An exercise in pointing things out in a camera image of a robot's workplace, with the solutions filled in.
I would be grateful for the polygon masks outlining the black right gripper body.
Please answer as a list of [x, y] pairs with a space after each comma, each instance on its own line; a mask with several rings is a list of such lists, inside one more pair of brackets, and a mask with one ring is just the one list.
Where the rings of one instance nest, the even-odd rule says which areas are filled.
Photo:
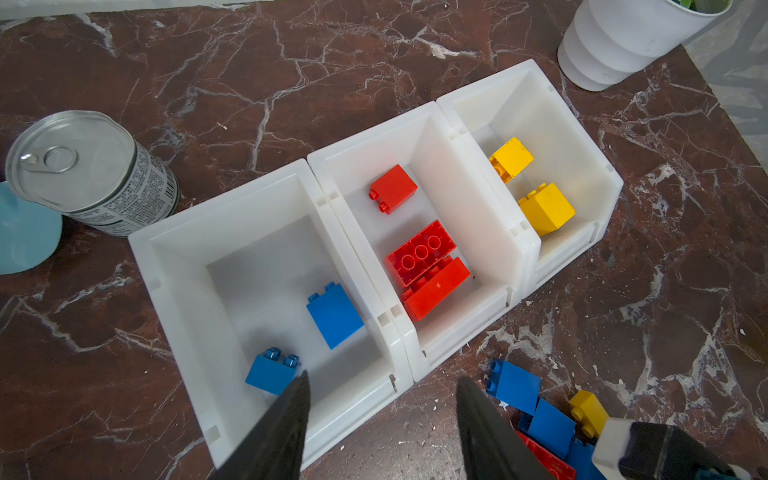
[[592, 463], [607, 479], [750, 477], [676, 426], [617, 418], [607, 420]]

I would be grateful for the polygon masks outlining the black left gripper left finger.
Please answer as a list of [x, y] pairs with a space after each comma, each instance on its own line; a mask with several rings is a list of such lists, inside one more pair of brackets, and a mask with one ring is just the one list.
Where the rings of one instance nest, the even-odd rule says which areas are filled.
[[212, 479], [298, 479], [311, 407], [309, 376], [295, 378]]

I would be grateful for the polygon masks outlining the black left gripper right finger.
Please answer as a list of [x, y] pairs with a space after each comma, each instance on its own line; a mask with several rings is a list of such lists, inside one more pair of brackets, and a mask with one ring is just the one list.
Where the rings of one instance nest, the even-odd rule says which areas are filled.
[[471, 379], [458, 380], [456, 400], [468, 479], [552, 478]]

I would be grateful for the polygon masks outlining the blue lego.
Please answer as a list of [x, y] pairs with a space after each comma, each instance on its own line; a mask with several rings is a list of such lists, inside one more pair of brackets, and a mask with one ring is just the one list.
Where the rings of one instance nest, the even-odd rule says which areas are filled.
[[364, 326], [343, 286], [336, 282], [327, 284], [322, 294], [312, 294], [306, 307], [331, 350]]

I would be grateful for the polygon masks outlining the long red lego brick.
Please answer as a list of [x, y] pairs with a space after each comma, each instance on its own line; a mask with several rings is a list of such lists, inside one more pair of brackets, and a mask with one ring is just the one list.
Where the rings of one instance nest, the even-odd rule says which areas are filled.
[[445, 257], [413, 282], [401, 295], [412, 321], [423, 320], [470, 276], [459, 257]]

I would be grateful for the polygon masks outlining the yellow lego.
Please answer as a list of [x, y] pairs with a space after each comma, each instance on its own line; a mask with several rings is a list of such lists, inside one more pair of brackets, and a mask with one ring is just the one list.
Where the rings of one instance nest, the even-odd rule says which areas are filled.
[[557, 231], [576, 214], [554, 183], [542, 183], [521, 198], [518, 206], [539, 236]]
[[505, 184], [519, 175], [533, 160], [532, 153], [518, 138], [506, 142], [489, 158], [493, 169]]

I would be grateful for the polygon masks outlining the small red lego brick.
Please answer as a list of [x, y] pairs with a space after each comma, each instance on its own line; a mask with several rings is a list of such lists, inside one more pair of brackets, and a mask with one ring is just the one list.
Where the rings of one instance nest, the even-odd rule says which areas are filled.
[[370, 187], [368, 196], [378, 204], [382, 213], [391, 215], [418, 190], [401, 165], [395, 165]]

